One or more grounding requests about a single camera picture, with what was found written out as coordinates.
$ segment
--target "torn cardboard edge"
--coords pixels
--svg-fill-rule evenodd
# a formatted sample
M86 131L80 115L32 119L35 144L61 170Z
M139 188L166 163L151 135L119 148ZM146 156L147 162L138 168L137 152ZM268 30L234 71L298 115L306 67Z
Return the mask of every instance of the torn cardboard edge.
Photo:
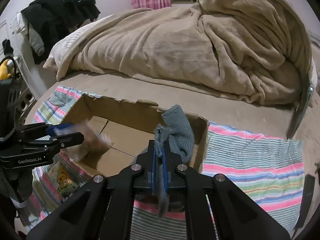
M132 102L83 94L64 116L62 123L76 124L89 120L90 128L96 133L105 132L114 145L101 155L89 154L74 164L90 176L118 174L148 147L150 139L154 139L157 125L164 125L161 116L164 111L157 103L147 100ZM197 114L186 113L186 116L195 135L195 148L189 165L200 172L207 150L208 121Z

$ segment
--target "blurry object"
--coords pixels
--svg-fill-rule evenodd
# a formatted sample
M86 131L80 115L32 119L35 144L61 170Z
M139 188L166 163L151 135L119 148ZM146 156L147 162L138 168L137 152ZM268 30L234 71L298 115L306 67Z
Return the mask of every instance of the blurry object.
M10 55L13 53L13 48L11 47L10 40L4 39L2 41L4 55Z
M50 54L47 58L47 61L44 63L43 68L50 69L52 71L57 72L58 67L57 65L60 64L60 61L62 61L63 56L66 54L66 52L69 50L70 47L73 45L73 41L77 40L79 37L83 36L84 33L86 33L88 30L93 28L95 25L102 22L104 19L107 19L108 17L111 17L112 15L109 15L107 17L104 17L96 22L89 23L87 25L84 25L80 27L79 29L75 30L73 33L70 33L68 36L57 42L51 49Z
M10 74L8 74L7 62L8 59L0 65L0 80L7 79L10 76Z
M16 33L21 33L24 37L28 35L28 21L20 12L17 13Z
M79 187L69 176L61 162L57 162L48 172L48 177L62 200L65 201Z
M106 134L97 134L89 126L88 121L80 124L67 127L63 130L55 130L57 135L80 132L84 136L84 142L80 145L75 145L65 148L63 151L73 161L80 161L88 154L95 154L107 151L112 145L112 141Z
M21 11L23 18L18 19L17 15L17 22L22 26L29 24L35 64L47 59L54 44L70 34L69 28L81 25L87 19L97 19L100 11L95 4L96 0L35 0L24 8Z

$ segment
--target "gray glove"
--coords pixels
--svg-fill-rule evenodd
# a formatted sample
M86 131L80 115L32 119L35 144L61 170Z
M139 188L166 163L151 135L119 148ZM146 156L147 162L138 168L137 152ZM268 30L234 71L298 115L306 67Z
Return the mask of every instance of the gray glove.
M44 43L31 24L29 24L29 42L35 53L40 57L44 53Z
M32 169L4 170L0 166L0 193L18 203L28 200L32 194L32 180Z

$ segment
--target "bed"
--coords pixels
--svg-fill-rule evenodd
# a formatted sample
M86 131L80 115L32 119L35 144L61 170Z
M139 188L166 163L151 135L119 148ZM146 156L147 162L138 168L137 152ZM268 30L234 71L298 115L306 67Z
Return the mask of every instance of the bed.
M75 72L54 84L38 100L29 113L26 123L31 123L39 106L60 85L88 93L125 98L130 101L137 101L138 99L156 101L160 107L167 109L174 104L179 104L185 112L199 114L218 124L280 138L286 138L286 131L293 113L292 109L286 107L256 106L242 101L216 98L175 87L139 81L128 78L123 74L99 75L90 72ZM304 173L316 177L312 204L305 225L320 203L320 188L314 165L315 162L320 160L316 151L319 145L317 138L320 134L320 127L314 120L320 120L320 96L317 93L313 96L313 107L307 109L306 115L293 138L304 142Z

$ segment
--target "striped cloth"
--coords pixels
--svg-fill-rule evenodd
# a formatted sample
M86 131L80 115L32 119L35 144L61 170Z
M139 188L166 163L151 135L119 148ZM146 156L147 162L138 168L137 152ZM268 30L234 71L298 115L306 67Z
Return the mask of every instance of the striped cloth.
M58 86L48 101L42 103L33 123L59 124L82 94L81 91ZM209 125L208 142L203 174L225 174L290 232L298 219L302 199L302 144L236 130L213 122ZM62 152L53 160L53 164L33 170L33 194L28 206L20 210L21 222L27 230L62 203L60 195L47 177L55 163L60 161L80 186L90 179ZM131 239L187 239L185 215L168 213L159 220L155 208L135 201Z

